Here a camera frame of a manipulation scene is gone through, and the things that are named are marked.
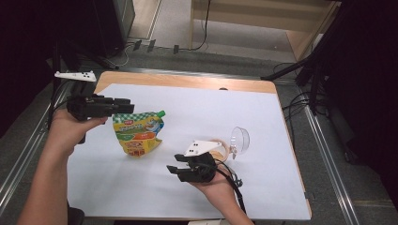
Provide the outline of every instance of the white paper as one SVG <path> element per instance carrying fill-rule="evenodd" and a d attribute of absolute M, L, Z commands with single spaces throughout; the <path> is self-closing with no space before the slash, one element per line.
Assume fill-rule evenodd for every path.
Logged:
<path fill-rule="evenodd" d="M 243 181 L 240 191 L 251 219 L 310 219 L 299 168 L 277 95 L 112 84 L 100 94 L 129 98 L 135 113 L 164 110 L 162 143 L 141 158 L 126 155 L 112 126 L 86 134 L 69 160 L 69 203 L 87 217 L 222 218 L 195 187 L 170 174 L 193 140 L 218 138 L 229 143 L 234 127 L 250 134 L 248 151 L 227 159 Z"/>

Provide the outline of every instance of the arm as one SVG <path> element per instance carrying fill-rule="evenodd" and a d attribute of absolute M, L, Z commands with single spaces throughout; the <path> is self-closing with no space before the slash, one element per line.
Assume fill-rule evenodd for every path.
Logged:
<path fill-rule="evenodd" d="M 224 173 L 229 172 L 219 167 Z M 253 224 L 248 216 L 240 209 L 235 198 L 235 192 L 227 182 L 225 177 L 216 172 L 213 180 L 209 183 L 191 183 L 193 186 L 202 191 L 208 201 L 216 207 L 226 220 L 232 225 Z"/>
<path fill-rule="evenodd" d="M 107 118 L 79 122 L 66 110 L 55 113 L 18 224 L 67 224 L 67 163 L 85 133 Z"/>

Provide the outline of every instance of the plastic bag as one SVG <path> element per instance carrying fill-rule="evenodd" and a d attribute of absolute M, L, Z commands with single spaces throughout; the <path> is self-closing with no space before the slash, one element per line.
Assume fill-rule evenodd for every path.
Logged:
<path fill-rule="evenodd" d="M 155 149 L 161 143 L 157 135 L 164 126 L 164 115 L 164 111 L 115 114 L 114 130 L 124 152 L 139 158 Z"/>

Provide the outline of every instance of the forearm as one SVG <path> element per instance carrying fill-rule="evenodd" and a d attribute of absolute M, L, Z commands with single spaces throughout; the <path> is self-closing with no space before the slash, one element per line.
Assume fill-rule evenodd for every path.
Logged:
<path fill-rule="evenodd" d="M 228 208 L 220 210 L 222 215 L 231 225 L 249 225 L 253 222 L 237 205 L 231 205 Z"/>
<path fill-rule="evenodd" d="M 52 150 L 43 150 L 18 224 L 68 223 L 68 157 L 54 156 Z"/>

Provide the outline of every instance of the human hand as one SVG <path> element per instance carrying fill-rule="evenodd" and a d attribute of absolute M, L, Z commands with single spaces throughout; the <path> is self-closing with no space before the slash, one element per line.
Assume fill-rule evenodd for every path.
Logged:
<path fill-rule="evenodd" d="M 218 169 L 231 175 L 222 165 L 219 165 Z M 208 201 L 224 215 L 230 224 L 253 225 L 253 222 L 237 205 L 235 192 L 221 173 L 216 172 L 213 180 L 208 183 L 190 184 L 202 191 Z"/>
<path fill-rule="evenodd" d="M 218 169 L 227 175 L 231 175 L 223 166 Z M 205 194 L 208 201 L 223 212 L 232 206 L 237 206 L 235 192 L 226 178 L 219 172 L 216 172 L 214 178 L 208 183 L 190 183 Z"/>
<path fill-rule="evenodd" d="M 45 149 L 58 151 L 68 157 L 88 130 L 105 123 L 107 119 L 102 117 L 78 121 L 67 110 L 58 110 L 54 113 Z"/>

